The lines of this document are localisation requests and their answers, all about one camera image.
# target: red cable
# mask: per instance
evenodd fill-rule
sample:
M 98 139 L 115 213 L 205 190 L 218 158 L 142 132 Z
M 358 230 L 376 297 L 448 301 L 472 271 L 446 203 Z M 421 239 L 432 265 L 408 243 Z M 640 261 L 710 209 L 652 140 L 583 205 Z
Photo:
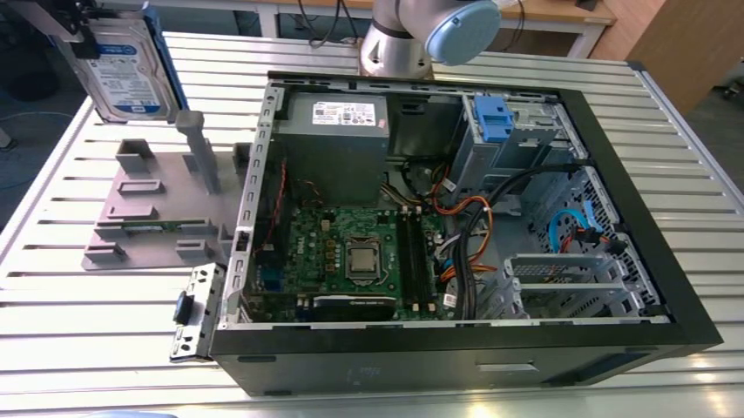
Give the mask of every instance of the red cable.
M 266 234 L 265 243 L 254 250 L 254 255 L 265 249 L 266 244 L 271 239 L 274 234 L 274 228 L 277 227 L 277 218 L 279 217 L 279 211 L 282 210 L 282 197 L 283 188 L 287 183 L 287 160 L 282 162 L 282 185 L 279 186 L 279 196 L 277 196 L 277 204 L 274 205 L 274 214 L 271 215 L 271 225 L 269 226 L 269 233 Z

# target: motherboard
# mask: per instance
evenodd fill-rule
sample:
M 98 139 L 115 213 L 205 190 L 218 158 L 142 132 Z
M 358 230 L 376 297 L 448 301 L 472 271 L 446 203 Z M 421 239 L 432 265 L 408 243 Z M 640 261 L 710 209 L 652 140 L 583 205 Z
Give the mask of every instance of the motherboard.
M 300 208 L 283 268 L 261 266 L 254 320 L 438 319 L 432 253 L 437 215 L 377 209 Z

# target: sticker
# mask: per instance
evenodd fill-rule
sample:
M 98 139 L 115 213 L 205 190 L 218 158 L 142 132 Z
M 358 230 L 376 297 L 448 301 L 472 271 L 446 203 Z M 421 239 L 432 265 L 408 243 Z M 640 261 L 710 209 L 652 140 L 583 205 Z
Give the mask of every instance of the sticker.
M 444 186 L 444 188 L 445 188 L 446 190 L 449 190 L 450 192 L 454 192 L 454 187 L 456 187 L 457 185 L 452 182 L 452 180 L 444 179 L 444 180 L 442 180 L 442 186 Z
M 454 296 L 453 294 L 445 293 L 444 294 L 442 305 L 445 305 L 446 307 L 456 307 L 457 306 L 457 296 Z
M 314 125 L 374 126 L 374 104 L 317 102 L 313 105 Z
M 102 56 L 87 60 L 106 100 L 121 111 L 155 113 L 161 103 L 149 78 L 138 70 L 141 57 L 131 45 L 99 45 Z

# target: ram slot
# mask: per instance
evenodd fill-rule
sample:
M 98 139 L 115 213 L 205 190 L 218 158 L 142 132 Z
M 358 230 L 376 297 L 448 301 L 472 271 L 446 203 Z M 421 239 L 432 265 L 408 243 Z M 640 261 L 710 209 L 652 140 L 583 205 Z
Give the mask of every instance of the ram slot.
M 408 230 L 408 224 L 408 214 L 400 213 L 396 222 L 396 234 L 398 236 L 400 283 L 404 306 L 412 307 L 417 303 L 417 290 L 414 263 L 410 257 L 410 233 Z
M 432 278 L 426 263 L 426 237 L 421 226 L 421 217 L 412 216 L 408 221 L 408 242 L 410 259 L 414 267 L 417 302 L 421 310 L 432 301 Z

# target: slotted aluminum surface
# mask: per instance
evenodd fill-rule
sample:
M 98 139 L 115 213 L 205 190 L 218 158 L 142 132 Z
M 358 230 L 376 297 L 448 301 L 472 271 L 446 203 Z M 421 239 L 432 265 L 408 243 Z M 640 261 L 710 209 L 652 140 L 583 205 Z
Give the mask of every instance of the slotted aluminum surface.
M 266 71 L 357 73 L 356 49 L 302 41 L 166 34 L 190 105 L 215 147 L 251 140 Z M 484 54 L 440 79 L 583 90 L 726 343 L 592 388 L 250 400 L 211 364 L 167 361 L 186 269 L 87 273 L 83 247 L 123 138 L 185 151 L 161 123 L 103 126 L 86 101 L 0 237 L 0 411 L 79 416 L 744 415 L 744 218 L 740 194 L 652 82 L 624 63 Z

